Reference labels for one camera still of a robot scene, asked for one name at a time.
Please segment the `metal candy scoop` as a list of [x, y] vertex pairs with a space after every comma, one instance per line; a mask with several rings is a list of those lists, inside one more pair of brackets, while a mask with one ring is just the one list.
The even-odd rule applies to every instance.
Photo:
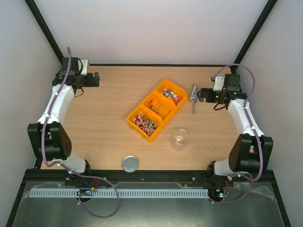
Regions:
[[197, 93], [198, 93], [198, 88], [197, 85], [193, 84], [192, 85], [192, 89], [190, 92], [190, 96], [189, 99], [192, 102], [192, 114], [194, 114], [196, 112], [196, 102], [198, 101], [198, 97], [197, 97]]

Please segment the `yellow bin with lollipops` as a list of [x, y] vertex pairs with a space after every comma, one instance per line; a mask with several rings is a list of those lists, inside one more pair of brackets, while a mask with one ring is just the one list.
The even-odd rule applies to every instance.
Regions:
[[163, 130], [163, 120], [146, 106], [139, 104], [127, 117], [126, 121], [131, 129], [153, 142]]

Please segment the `yellow bin with star candies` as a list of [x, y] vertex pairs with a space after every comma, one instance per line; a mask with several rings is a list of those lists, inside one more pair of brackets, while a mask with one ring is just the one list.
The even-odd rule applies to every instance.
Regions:
[[175, 112], [178, 112], [183, 104], [188, 100], [188, 95], [182, 87], [174, 84], [168, 79], [164, 79], [155, 89], [165, 101], [172, 104]]

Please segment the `yellow bin with popsicle candies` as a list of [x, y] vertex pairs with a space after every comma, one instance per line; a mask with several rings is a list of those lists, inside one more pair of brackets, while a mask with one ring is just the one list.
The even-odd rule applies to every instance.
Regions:
[[152, 91], [142, 102], [142, 105], [147, 107], [155, 114], [162, 123], [166, 126], [171, 118], [175, 115], [176, 110], [173, 107], [173, 102], [157, 91]]

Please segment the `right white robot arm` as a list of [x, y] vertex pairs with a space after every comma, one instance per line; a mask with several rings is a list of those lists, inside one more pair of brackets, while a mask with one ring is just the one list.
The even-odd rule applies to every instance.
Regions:
[[201, 88], [195, 92], [200, 102], [214, 103], [214, 110], [226, 109], [232, 116], [238, 138], [225, 160], [212, 161], [207, 167], [206, 179], [211, 185], [217, 185], [223, 176], [256, 173], [257, 181], [267, 170], [273, 149], [273, 139], [265, 136], [257, 126], [250, 110], [246, 93], [241, 91], [240, 75], [225, 74], [213, 79], [213, 88]]

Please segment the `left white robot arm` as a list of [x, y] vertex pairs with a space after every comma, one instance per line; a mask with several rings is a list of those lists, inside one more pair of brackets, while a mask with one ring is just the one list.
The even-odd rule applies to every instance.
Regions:
[[85, 87], [99, 86], [99, 74], [89, 73], [88, 67], [88, 60], [64, 57], [62, 68], [52, 81], [52, 94], [44, 113], [27, 128], [36, 158], [46, 167], [63, 167], [69, 178], [91, 174], [88, 161], [73, 151], [71, 139], [63, 127], [70, 102], [77, 97], [76, 92], [83, 91]]

